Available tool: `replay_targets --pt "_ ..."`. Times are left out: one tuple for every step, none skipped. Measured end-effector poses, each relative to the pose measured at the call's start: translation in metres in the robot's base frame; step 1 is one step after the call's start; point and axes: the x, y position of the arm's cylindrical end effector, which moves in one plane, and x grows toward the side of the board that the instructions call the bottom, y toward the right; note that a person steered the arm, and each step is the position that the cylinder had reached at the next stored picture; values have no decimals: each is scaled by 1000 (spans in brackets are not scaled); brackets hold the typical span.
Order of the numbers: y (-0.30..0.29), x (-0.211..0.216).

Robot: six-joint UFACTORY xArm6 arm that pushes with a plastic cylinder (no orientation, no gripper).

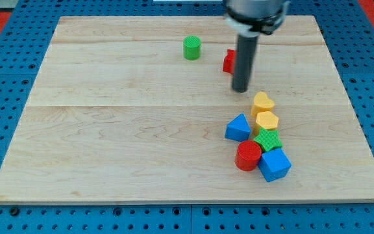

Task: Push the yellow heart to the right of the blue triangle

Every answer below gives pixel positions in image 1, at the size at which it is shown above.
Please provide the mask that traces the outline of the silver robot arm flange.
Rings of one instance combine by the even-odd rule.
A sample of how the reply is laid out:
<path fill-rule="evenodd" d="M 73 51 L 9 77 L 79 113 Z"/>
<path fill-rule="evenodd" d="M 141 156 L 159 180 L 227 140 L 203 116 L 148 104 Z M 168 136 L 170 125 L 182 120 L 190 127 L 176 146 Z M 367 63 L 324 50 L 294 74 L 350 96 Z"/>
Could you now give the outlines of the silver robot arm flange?
<path fill-rule="evenodd" d="M 240 36 L 271 35 L 284 22 L 291 1 L 224 0 L 225 21 Z"/>

